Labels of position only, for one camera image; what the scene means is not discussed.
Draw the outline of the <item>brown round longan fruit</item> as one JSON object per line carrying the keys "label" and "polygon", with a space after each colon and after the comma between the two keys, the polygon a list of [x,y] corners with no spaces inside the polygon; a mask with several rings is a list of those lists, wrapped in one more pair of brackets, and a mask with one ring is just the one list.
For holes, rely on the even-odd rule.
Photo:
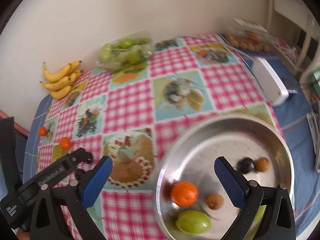
{"label": "brown round longan fruit", "polygon": [[255,161],[254,168],[258,172],[265,172],[270,168],[270,161],[266,157],[261,157]]}

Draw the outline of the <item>dark plum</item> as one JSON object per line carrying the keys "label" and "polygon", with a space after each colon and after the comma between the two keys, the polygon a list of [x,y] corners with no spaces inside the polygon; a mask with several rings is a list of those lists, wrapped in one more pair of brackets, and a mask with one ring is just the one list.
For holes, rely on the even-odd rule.
{"label": "dark plum", "polygon": [[84,163],[91,164],[93,162],[93,154],[91,152],[86,152],[86,158]]}
{"label": "dark plum", "polygon": [[252,158],[246,157],[238,161],[237,170],[242,174],[247,174],[254,169],[254,160]]}
{"label": "dark plum", "polygon": [[81,180],[81,178],[85,175],[85,171],[81,168],[77,168],[74,172],[75,178],[77,181]]}

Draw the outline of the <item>brown longan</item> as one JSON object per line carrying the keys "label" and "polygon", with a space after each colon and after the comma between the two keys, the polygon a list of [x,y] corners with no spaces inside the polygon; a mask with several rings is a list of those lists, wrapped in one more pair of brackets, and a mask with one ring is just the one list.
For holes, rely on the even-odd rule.
{"label": "brown longan", "polygon": [[223,206],[224,198],[218,193],[213,193],[207,197],[206,203],[211,210],[218,210]]}

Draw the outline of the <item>large orange tangerine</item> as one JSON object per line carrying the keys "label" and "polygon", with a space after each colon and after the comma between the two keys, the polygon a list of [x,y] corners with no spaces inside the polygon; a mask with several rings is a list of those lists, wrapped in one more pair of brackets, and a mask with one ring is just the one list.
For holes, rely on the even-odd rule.
{"label": "large orange tangerine", "polygon": [[181,207],[193,205],[197,201],[198,196],[198,188],[187,181],[177,183],[170,192],[170,199]]}

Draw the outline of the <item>bag of green fruits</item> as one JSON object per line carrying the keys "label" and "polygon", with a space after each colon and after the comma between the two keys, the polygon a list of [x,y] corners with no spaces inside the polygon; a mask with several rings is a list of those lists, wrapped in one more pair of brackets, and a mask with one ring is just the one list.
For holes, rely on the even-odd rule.
{"label": "bag of green fruits", "polygon": [[148,61],[155,52],[149,30],[141,30],[104,44],[97,56],[96,66],[109,72]]}

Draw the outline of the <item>green fruit left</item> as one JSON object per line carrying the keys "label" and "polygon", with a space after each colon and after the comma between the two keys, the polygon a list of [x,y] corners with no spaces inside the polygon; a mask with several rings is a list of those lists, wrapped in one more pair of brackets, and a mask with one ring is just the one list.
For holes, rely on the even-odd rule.
{"label": "green fruit left", "polygon": [[249,232],[247,234],[247,238],[248,239],[252,239],[261,223],[261,220],[263,218],[263,215],[264,215],[264,212],[265,212],[265,209],[266,209],[266,205],[262,205],[259,207],[258,211],[257,211],[257,214],[253,220],[253,224],[252,226],[250,227],[249,229]]}

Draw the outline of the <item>green fruit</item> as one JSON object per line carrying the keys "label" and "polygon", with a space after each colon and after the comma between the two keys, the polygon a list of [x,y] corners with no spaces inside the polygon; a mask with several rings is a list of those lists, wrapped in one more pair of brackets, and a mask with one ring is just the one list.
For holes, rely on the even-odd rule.
{"label": "green fruit", "polygon": [[252,226],[250,227],[249,229],[249,232],[247,234],[247,238],[248,239],[252,239],[261,223],[261,220],[263,218],[263,215],[264,215],[264,212],[265,212],[265,209],[266,209],[266,205],[262,205],[259,207],[258,211],[257,211],[257,214],[253,220],[253,224]]}
{"label": "green fruit", "polygon": [[175,225],[184,233],[199,235],[208,231],[212,223],[210,218],[200,211],[185,210],[178,215]]}

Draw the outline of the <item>small orange tangerine far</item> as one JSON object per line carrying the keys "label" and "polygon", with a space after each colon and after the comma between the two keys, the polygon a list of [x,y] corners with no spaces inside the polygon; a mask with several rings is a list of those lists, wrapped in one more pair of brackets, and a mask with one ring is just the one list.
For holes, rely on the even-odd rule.
{"label": "small orange tangerine far", "polygon": [[38,130],[38,135],[41,137],[45,137],[47,135],[47,130],[45,127],[40,127]]}

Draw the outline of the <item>orange tangerine upper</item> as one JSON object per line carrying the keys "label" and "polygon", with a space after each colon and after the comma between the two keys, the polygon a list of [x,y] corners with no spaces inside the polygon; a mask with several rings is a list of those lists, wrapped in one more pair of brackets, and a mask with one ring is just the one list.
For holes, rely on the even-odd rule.
{"label": "orange tangerine upper", "polygon": [[72,142],[68,137],[63,137],[59,141],[59,146],[62,150],[67,151],[71,148]]}

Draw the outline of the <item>green fruit right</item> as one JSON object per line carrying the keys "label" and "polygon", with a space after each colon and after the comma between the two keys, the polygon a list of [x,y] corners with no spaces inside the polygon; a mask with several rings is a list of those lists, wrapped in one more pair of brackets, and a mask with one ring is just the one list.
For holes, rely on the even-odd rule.
{"label": "green fruit right", "polygon": [[208,231],[212,223],[210,218],[200,211],[185,210],[178,215],[175,225],[184,233],[199,235]]}

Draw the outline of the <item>round steel tray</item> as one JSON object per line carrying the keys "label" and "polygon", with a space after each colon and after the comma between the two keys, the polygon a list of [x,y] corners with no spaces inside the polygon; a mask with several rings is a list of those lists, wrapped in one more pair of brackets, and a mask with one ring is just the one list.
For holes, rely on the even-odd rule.
{"label": "round steel tray", "polygon": [[167,239],[295,239],[294,178],[271,125],[214,117],[184,132],[159,164],[156,220]]}

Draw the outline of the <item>yellow banana bunch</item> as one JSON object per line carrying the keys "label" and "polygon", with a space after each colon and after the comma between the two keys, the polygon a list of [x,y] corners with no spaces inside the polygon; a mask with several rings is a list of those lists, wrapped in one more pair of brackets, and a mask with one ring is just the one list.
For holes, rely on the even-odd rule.
{"label": "yellow banana bunch", "polygon": [[73,61],[63,66],[58,72],[51,73],[44,62],[42,74],[46,82],[40,81],[40,84],[48,90],[54,100],[64,98],[71,92],[72,85],[82,75],[83,71],[79,69],[81,63],[82,61]]}

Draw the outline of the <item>white plastic box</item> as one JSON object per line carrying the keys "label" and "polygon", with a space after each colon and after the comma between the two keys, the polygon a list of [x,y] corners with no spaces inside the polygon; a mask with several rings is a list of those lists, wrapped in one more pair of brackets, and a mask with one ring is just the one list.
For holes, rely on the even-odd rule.
{"label": "white plastic box", "polygon": [[287,88],[266,59],[255,57],[251,71],[273,107],[281,106],[288,99]]}

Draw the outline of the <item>black power adapter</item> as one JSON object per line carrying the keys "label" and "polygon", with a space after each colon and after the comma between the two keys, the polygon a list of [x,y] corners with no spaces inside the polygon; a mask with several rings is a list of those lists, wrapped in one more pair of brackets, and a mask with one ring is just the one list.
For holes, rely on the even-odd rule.
{"label": "black power adapter", "polygon": [[298,94],[297,85],[287,77],[281,77],[281,81],[283,82],[285,88],[288,91],[289,96],[293,96]]}

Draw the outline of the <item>clear box of longans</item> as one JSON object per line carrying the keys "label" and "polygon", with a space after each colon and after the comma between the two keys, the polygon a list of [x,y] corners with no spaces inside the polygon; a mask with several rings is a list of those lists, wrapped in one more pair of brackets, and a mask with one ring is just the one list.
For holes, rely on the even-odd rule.
{"label": "clear box of longans", "polygon": [[269,52],[271,44],[278,39],[272,36],[262,25],[240,18],[224,18],[226,39],[234,48],[251,52]]}

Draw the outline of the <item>white chair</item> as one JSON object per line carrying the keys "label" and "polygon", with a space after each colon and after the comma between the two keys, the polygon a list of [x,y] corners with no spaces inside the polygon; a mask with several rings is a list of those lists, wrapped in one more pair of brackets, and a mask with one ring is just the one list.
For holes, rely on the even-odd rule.
{"label": "white chair", "polygon": [[319,81],[318,77],[313,76],[319,71],[319,44],[316,44],[314,55],[308,55],[312,42],[319,41],[319,23],[302,0],[268,0],[268,30],[271,30],[274,14],[285,18],[289,27],[293,28],[289,31],[293,37],[287,43],[274,41],[276,54],[284,60],[300,86],[310,88]]}

